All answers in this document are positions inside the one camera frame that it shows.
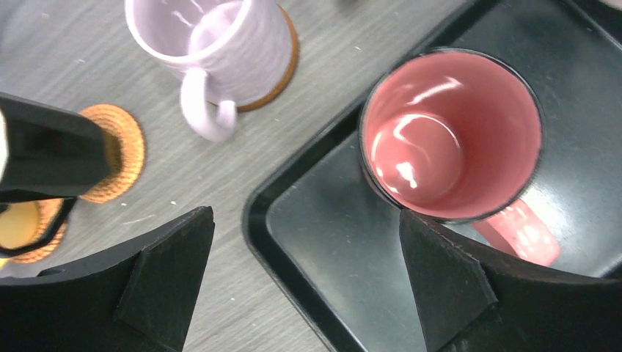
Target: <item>mug rim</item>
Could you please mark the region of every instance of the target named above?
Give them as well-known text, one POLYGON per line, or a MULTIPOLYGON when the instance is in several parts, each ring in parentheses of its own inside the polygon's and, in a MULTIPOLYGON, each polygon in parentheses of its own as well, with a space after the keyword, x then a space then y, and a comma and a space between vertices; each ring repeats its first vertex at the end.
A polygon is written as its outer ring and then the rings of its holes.
POLYGON ((365 101, 365 104, 363 106, 363 110, 361 112, 361 116, 359 118, 359 124, 358 124, 360 163, 363 166, 364 172, 367 173, 367 175, 369 176, 368 179, 371 180, 372 183, 373 183, 373 185, 370 185, 370 186, 376 188, 376 190, 378 192, 380 192, 380 194, 382 194, 384 196, 386 201, 388 201, 390 204, 394 205, 398 209, 401 209, 401 210, 402 209, 408 209, 408 210, 410 210, 412 212, 415 212, 415 213, 427 216, 427 217, 429 217, 429 218, 433 219, 434 221, 437 221, 437 222, 439 222, 441 224, 463 224, 463 223, 466 223, 466 222, 484 220, 484 219, 489 218, 490 216, 493 216, 496 213, 499 213, 501 210, 505 209, 509 205, 512 205, 514 202, 519 200, 523 196, 525 191, 529 188, 529 186, 531 186, 533 184, 533 180, 535 178, 535 174, 537 173, 538 169, 540 168, 541 160, 542 160, 542 154, 543 154, 543 151, 544 151, 545 145, 546 145, 546 138, 545 138, 545 135, 546 135, 545 130, 546 129, 544 128, 545 124, 544 124, 543 115, 544 115, 544 110, 542 108, 540 100, 538 99, 538 96, 533 91, 533 88, 531 87, 531 85, 527 82, 527 80, 524 79, 524 77, 520 73, 518 73, 518 71, 516 71, 516 69, 511 67, 506 62, 504 62, 501 59, 498 59, 498 58, 496 58, 496 57, 494 57, 492 55, 483 53, 481 51, 472 50, 472 49, 455 48, 455 47, 449 47, 449 46, 435 47, 435 48, 423 51, 421 53, 418 53, 417 55, 414 55, 412 58, 406 60, 405 62, 401 62, 397 67, 394 67, 393 69, 391 69, 390 72, 388 72, 385 75, 383 75, 382 78, 380 78, 380 80, 371 89, 371 92, 369 93, 369 96, 367 97, 367 100, 365 101), (467 217, 467 218, 445 218, 445 217, 442 217, 442 216, 432 216, 432 215, 426 214, 426 213, 424 213, 422 211, 411 209, 411 208, 409 208, 409 207, 399 203, 394 197, 392 197, 389 194, 389 192, 387 192, 386 189, 384 189, 384 187, 382 187, 380 182, 377 180, 376 176, 373 174, 373 172, 371 170, 371 166, 369 165, 369 162, 367 160, 367 156, 365 155, 365 138, 363 138, 363 128, 365 126, 365 120, 366 120, 365 117, 367 116, 367 110, 369 109, 370 102, 373 99, 373 97, 376 95, 378 89, 395 73, 396 70, 399 70, 400 68, 402 68, 407 63, 409 63, 411 61, 414 61, 416 59, 422 58, 424 56, 430 56, 430 55, 434 55, 434 54, 447 54, 447 53, 474 54, 474 55, 478 55, 480 57, 483 57, 484 59, 488 59, 491 62, 493 62, 494 64, 499 65, 500 67, 503 67, 512 76, 514 76, 521 83, 523 83, 523 85, 525 86, 525 88, 527 89, 527 91, 529 92, 529 94, 530 94, 530 96, 531 96, 531 98, 533 100, 533 103, 534 103, 534 106, 536 108, 536 111, 538 112, 538 120, 540 122, 541 145, 540 145, 540 149, 538 150, 538 157, 535 160, 535 164, 534 164, 533 169, 531 171, 531 175, 527 178, 527 180, 524 182, 524 184, 519 188, 519 190, 516 192, 516 194, 514 194, 507 202, 502 203, 499 207, 494 208, 494 209, 492 209, 492 210, 490 210, 488 212, 485 212, 485 213, 477 215, 477 216, 467 217))
POLYGON ((147 42, 144 41, 140 31, 138 30, 138 27, 136 26, 134 5, 138 1, 149 0, 125 0, 125 22, 128 25, 132 37, 143 50, 149 53, 149 55, 155 57, 158 60, 174 65, 194 64, 222 48, 225 43, 228 43, 229 40, 235 35, 235 33, 239 31, 240 27, 242 27, 242 23, 246 20, 246 18, 248 18, 252 3, 252 0, 241 0, 242 7, 240 8, 240 12, 238 12, 238 14, 236 15, 235 20, 233 20, 233 23, 231 23, 231 26, 229 26, 224 34, 211 45, 208 45, 206 48, 203 48, 196 53, 183 56, 171 56, 157 51, 156 49, 152 48, 151 45, 148 45, 147 42))

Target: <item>black mug rim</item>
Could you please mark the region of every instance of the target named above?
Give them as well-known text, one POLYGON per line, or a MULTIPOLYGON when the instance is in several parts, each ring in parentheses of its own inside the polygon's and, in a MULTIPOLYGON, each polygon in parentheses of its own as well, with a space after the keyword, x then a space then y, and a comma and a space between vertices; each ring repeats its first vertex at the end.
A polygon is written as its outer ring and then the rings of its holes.
POLYGON ((361 115, 359 117, 359 125, 358 125, 358 137, 359 137, 359 162, 361 163, 361 165, 363 166, 363 172, 366 174, 366 179, 367 181, 371 181, 372 184, 370 185, 373 190, 380 195, 382 198, 384 198, 384 200, 390 204, 392 204, 393 206, 397 207, 398 209, 408 209, 414 213, 417 214, 421 214, 424 216, 427 216, 430 219, 433 219, 434 221, 437 221, 439 223, 442 224, 462 224, 462 223, 466 223, 466 222, 472 222, 472 221, 480 221, 480 220, 484 220, 487 219, 491 216, 493 216, 494 214, 499 213, 501 210, 505 209, 506 207, 508 207, 509 205, 512 205, 514 202, 516 202, 517 200, 519 200, 525 193, 525 191, 529 188, 529 186, 531 186, 533 184, 533 180, 535 178, 535 175, 538 171, 538 169, 540 168, 541 165, 541 161, 542 161, 542 155, 543 155, 543 151, 546 149, 546 138, 545 138, 545 128, 544 128, 544 110, 542 108, 542 105, 540 103, 540 100, 538 99, 538 96, 535 94, 533 88, 531 87, 531 85, 527 82, 527 80, 525 80, 525 78, 518 72, 516 71, 516 69, 514 69, 513 67, 511 67, 508 63, 502 61, 501 59, 498 59, 492 55, 483 53, 481 51, 476 51, 476 50, 472 50, 472 49, 465 49, 465 48, 454 48, 454 47, 448 47, 448 46, 442 46, 442 47, 436 47, 436 48, 432 48, 430 50, 427 51, 423 51, 415 56, 413 56, 412 58, 406 60, 405 62, 400 63, 397 67, 393 68, 390 72, 388 72, 387 74, 385 74, 384 76, 382 76, 382 78, 376 83, 376 85, 372 88, 369 96, 367 97, 367 100, 365 101, 365 104, 363 106, 361 115), (515 78, 517 78, 521 83, 523 83, 523 85, 525 86, 525 88, 527 89, 527 91, 529 92, 529 94, 531 95, 531 98, 533 99, 533 103, 534 106, 536 108, 536 111, 538 112, 538 119, 540 120, 540 136, 541 136, 541 146, 540 146, 540 150, 538 151, 538 158, 535 161, 535 165, 533 167, 533 170, 531 171, 531 175, 529 176, 529 178, 525 181, 524 185, 522 185, 519 190, 516 192, 516 194, 514 194, 507 202, 504 202, 503 204, 501 204, 499 207, 494 208, 493 210, 490 210, 488 212, 485 212, 483 214, 477 215, 477 216, 472 216, 472 217, 468 217, 468 218, 444 218, 444 217, 440 217, 440 216, 432 216, 432 215, 428 215, 426 213, 417 211, 417 210, 413 210, 411 208, 406 207, 405 205, 402 205, 401 203, 399 203, 397 200, 395 200, 395 198, 393 198, 383 187, 382 185, 380 185, 380 182, 378 182, 378 180, 376 179, 376 176, 373 174, 372 170, 371 170, 371 166, 369 165, 369 162, 367 161, 367 157, 365 156, 365 146, 364 146, 364 138, 363 138, 363 126, 364 126, 364 122, 365 122, 365 117, 367 116, 367 110, 369 108, 369 104, 372 100, 372 98, 374 97, 374 95, 376 94, 376 92, 378 91, 378 88, 380 86, 382 86, 384 84, 384 82, 392 76, 392 74, 398 70, 399 68, 403 67, 406 63, 419 59, 421 57, 424 56, 430 56, 433 54, 443 54, 443 53, 465 53, 465 54, 474 54, 474 55, 478 55, 481 56, 485 59, 488 59, 490 61, 492 61, 493 63, 499 65, 500 67, 503 67, 504 69, 506 69, 509 73, 512 74, 512 76, 514 76, 515 78))

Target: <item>wooden table surface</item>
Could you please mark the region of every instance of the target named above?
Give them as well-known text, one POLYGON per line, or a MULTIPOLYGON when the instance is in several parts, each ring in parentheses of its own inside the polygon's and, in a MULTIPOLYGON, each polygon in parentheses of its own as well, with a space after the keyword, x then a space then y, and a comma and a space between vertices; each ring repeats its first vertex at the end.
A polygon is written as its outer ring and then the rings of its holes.
POLYGON ((126 195, 79 202, 51 257, 9 264, 0 276, 32 275, 211 205, 216 233, 184 350, 326 351, 247 249, 244 203, 463 2, 280 1, 299 33, 298 70, 277 100, 243 116, 233 140, 213 144, 186 126, 180 83, 133 41, 122 0, 0 1, 0 91, 71 111, 115 104, 135 115, 147 138, 144 173, 126 195))

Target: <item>black object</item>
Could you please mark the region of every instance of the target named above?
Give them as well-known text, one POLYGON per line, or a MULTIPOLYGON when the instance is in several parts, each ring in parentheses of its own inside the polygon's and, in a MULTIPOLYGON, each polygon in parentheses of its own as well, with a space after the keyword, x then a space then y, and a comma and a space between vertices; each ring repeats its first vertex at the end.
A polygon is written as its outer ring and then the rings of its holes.
POLYGON ((619 351, 622 281, 535 265, 403 210, 428 351, 619 351))
MULTIPOLYGON (((581 2, 472 1, 396 67, 451 46, 517 70, 544 110, 545 149, 525 200, 560 242, 554 268, 620 278, 622 198, 615 195, 622 193, 622 36, 605 28, 615 28, 622 15, 597 23, 581 2)), ((398 236, 399 211, 374 194, 359 164, 356 127, 370 91, 249 198, 246 240, 331 349, 426 351, 398 236)), ((449 228, 486 242, 468 225, 449 228)), ((477 310, 488 311, 489 293, 472 296, 479 308, 454 330, 477 310)))
POLYGON ((213 230, 199 207, 38 277, 0 279, 0 351, 181 351, 213 230))
POLYGON ((603 4, 600 0, 572 0, 567 3, 593 26, 602 30, 604 35, 611 36, 616 41, 622 39, 622 11, 603 4))
POLYGON ((87 118, 0 92, 2 117, 0 202, 76 197, 111 174, 103 130, 87 118))

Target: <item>rope coaster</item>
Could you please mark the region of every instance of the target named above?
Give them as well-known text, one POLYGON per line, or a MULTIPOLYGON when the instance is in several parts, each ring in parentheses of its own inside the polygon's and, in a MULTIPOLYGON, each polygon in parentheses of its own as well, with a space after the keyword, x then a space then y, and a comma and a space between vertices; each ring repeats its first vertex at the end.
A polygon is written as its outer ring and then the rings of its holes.
POLYGON ((80 198, 105 203, 134 185, 144 166, 144 137, 138 122, 118 106, 99 104, 80 112, 104 130, 107 158, 112 174, 80 198))
POLYGON ((298 34, 296 33, 296 27, 294 27, 293 22, 290 16, 288 15, 288 13, 282 7, 280 8, 281 8, 281 12, 283 13, 283 16, 285 17, 285 21, 288 23, 288 27, 290 29, 290 33, 292 37, 292 57, 290 60, 290 65, 288 66, 288 70, 285 71, 285 75, 283 76, 283 79, 277 84, 277 86, 271 92, 268 93, 267 96, 255 101, 254 103, 250 103, 245 106, 239 106, 238 107, 239 112, 255 110, 273 101, 277 96, 279 96, 279 94, 281 94, 281 92, 283 92, 283 90, 285 90, 285 88, 288 86, 288 83, 290 83, 293 77, 293 73, 296 71, 296 66, 298 65, 298 56, 300 52, 300 42, 298 40, 298 34))
MULTIPOLYGON (((34 243, 39 240, 45 233, 50 223, 54 220, 54 217, 60 210, 62 205, 62 199, 46 199, 37 201, 37 207, 39 208, 39 225, 37 226, 37 232, 30 243, 34 243)), ((58 247, 62 239, 65 237, 67 231, 67 222, 65 222, 58 230, 52 242, 47 246, 36 249, 32 252, 18 255, 17 257, 10 258, 11 261, 20 264, 30 264, 38 262, 43 258, 52 254, 52 252, 58 247)))

